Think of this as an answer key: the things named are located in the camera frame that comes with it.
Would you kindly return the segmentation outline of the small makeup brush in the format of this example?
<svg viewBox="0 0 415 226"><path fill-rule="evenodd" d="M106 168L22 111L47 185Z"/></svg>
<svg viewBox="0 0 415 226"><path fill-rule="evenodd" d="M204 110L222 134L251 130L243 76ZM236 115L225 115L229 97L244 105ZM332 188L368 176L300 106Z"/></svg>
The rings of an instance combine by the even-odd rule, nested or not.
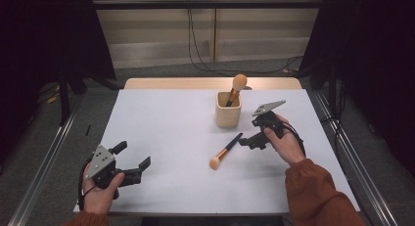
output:
<svg viewBox="0 0 415 226"><path fill-rule="evenodd" d="M241 137L242 133L239 133L236 137L234 137L215 157L209 161L209 167L216 170L220 166L221 161L232 150Z"/></svg>

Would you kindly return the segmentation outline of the black horizontal bar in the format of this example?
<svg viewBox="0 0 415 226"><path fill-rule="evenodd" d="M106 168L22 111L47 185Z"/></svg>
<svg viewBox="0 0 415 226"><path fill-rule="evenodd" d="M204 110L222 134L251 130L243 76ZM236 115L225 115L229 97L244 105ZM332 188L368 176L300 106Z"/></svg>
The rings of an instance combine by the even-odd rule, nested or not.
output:
<svg viewBox="0 0 415 226"><path fill-rule="evenodd" d="M141 9L315 9L322 1L94 1L97 10Z"/></svg>

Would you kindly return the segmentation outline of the white table mat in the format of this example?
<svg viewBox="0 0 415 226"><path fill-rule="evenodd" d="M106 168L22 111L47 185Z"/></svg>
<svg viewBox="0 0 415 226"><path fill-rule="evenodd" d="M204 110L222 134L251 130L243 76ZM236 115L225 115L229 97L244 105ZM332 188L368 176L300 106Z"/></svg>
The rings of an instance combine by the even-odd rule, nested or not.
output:
<svg viewBox="0 0 415 226"><path fill-rule="evenodd" d="M352 191L307 93L303 90L247 90L237 126L215 123L214 90L119 92L101 143L124 141L116 156L122 169L151 161L139 185L122 187L114 213L141 215L272 215L288 212L287 164L271 148L234 146L217 169L208 165L234 137L257 133L253 112L279 102L276 113L294 126L308 158L327 169L336 188Z"/></svg>

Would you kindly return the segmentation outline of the black stand leg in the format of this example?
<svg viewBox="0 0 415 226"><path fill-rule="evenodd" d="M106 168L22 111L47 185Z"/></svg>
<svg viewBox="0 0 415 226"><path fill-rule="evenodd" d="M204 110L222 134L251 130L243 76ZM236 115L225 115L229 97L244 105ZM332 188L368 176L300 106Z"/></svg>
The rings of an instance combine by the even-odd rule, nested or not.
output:
<svg viewBox="0 0 415 226"><path fill-rule="evenodd" d="M69 106L69 91L68 91L68 81L66 77L66 71L64 68L61 68L59 71L59 87L60 87L60 99L61 99L61 125L64 125L70 114Z"/></svg>
<svg viewBox="0 0 415 226"><path fill-rule="evenodd" d="M331 116L337 116L337 66L336 62L332 62L329 75L329 109Z"/></svg>

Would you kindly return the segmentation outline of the person's left hand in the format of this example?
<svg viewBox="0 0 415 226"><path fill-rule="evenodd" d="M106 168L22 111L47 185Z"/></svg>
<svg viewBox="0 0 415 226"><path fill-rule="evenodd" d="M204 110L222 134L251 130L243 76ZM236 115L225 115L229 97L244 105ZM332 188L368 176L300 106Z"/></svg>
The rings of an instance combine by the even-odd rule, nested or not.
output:
<svg viewBox="0 0 415 226"><path fill-rule="evenodd" d="M96 187L92 179L85 180L82 184L85 191L84 210L94 214L108 214L114 200L115 191L123 179L123 173L117 174L106 189Z"/></svg>

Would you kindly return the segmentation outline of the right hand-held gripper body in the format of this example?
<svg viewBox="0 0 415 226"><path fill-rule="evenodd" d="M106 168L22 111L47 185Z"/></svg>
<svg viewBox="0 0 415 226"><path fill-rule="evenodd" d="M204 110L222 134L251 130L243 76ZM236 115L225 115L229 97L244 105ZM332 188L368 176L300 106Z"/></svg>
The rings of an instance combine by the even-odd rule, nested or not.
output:
<svg viewBox="0 0 415 226"><path fill-rule="evenodd" d="M271 128L278 138L282 138L284 136L283 122L275 115L275 113L272 110L279 106L282 106L285 103L286 101L282 100L268 104L263 104L260 105L253 112L254 120L252 121L252 124L254 125L254 127L259 127L260 132L250 138L249 147L251 149L260 148L261 150L263 150L266 148L268 139L266 135L263 133L264 127Z"/></svg>

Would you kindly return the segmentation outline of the large round makeup brush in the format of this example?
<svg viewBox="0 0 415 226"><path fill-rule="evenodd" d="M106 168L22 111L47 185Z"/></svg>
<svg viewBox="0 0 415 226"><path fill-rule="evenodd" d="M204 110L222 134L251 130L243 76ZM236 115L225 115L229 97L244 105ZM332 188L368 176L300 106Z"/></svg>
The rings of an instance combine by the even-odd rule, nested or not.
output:
<svg viewBox="0 0 415 226"><path fill-rule="evenodd" d="M237 74L233 79L232 89L226 103L226 107L231 107L233 102L238 98L239 93L247 85L248 79L244 74Z"/></svg>

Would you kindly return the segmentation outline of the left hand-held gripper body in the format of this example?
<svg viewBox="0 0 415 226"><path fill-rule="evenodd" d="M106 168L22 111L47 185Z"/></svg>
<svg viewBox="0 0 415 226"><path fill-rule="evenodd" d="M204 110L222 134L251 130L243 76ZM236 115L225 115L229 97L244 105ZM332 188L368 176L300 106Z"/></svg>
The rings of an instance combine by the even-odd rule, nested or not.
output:
<svg viewBox="0 0 415 226"><path fill-rule="evenodd" d="M85 175L86 180L92 179L100 189L106 189L118 173L124 174L120 187L141 183L143 171L137 168L122 170L115 167L115 155L103 145L99 145L89 161L90 165Z"/></svg>

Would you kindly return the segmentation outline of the yellow floor tape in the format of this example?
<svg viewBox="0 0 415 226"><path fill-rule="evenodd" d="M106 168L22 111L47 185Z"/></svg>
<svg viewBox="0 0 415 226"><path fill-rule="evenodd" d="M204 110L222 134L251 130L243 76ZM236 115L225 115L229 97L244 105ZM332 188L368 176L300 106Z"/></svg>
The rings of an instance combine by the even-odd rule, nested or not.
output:
<svg viewBox="0 0 415 226"><path fill-rule="evenodd" d="M61 87L58 85L55 91L53 92L53 94L46 100L46 103L47 104L54 103L59 98L60 92L61 92Z"/></svg>

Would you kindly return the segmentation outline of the dark curtain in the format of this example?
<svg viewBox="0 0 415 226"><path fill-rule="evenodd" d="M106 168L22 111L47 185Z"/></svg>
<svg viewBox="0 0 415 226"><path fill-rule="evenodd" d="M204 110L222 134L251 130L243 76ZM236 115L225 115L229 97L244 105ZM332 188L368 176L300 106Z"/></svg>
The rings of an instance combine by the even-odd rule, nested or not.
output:
<svg viewBox="0 0 415 226"><path fill-rule="evenodd" d="M415 178L415 0L322 0L300 64L333 73Z"/></svg>
<svg viewBox="0 0 415 226"><path fill-rule="evenodd" d="M93 0L0 0L0 163L37 107L40 89L65 76L114 79Z"/></svg>

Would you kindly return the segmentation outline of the beige square cup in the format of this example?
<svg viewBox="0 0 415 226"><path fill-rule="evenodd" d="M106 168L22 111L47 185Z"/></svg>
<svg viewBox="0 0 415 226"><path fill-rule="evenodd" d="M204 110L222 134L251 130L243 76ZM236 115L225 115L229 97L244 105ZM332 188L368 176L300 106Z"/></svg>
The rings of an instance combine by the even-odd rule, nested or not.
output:
<svg viewBox="0 0 415 226"><path fill-rule="evenodd" d="M216 94L215 123L221 128L235 127L240 120L242 110L240 97L237 97L231 106L227 107L229 95L229 92L218 92Z"/></svg>

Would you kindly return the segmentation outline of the person's right hand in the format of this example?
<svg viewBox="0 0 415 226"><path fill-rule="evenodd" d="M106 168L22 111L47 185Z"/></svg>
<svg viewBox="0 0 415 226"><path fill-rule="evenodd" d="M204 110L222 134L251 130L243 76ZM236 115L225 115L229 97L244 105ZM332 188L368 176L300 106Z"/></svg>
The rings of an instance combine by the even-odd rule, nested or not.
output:
<svg viewBox="0 0 415 226"><path fill-rule="evenodd" d="M294 165L305 159L300 144L292 131L284 128L281 138L271 128L265 127L263 132L269 139L274 150L288 165Z"/></svg>

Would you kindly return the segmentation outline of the metal floor rail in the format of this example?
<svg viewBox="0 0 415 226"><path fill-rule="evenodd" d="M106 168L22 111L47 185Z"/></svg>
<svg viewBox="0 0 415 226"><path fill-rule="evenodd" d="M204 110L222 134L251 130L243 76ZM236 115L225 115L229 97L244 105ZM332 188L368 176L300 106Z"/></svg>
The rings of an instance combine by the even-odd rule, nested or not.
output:
<svg viewBox="0 0 415 226"><path fill-rule="evenodd" d="M82 103L82 97L76 97L73 100L72 108L69 110L69 115L62 125L57 129L53 141L48 147L48 151L43 157L42 162L34 172L30 179L30 184L24 192L19 204L14 211L7 226L25 226L42 189L45 186L46 180L51 172L52 166L59 154L62 145L65 143L74 118L77 114L78 108Z"/></svg>
<svg viewBox="0 0 415 226"><path fill-rule="evenodd" d="M339 154L339 148L344 153L344 156L348 160L350 167L358 180L362 190L365 193L366 198L370 202L373 210L377 215L377 219L380 221L381 226L398 226L392 211L388 206L385 198L379 191L375 182L372 180L369 172L364 166L362 160L358 156L354 146L350 142L345 130L342 128L341 123L335 118L334 114L329 109L329 102L325 95L317 91L315 93L316 101L318 102L319 109L323 112L324 116L321 121L330 125L334 133L334 151L338 160L341 160Z"/></svg>

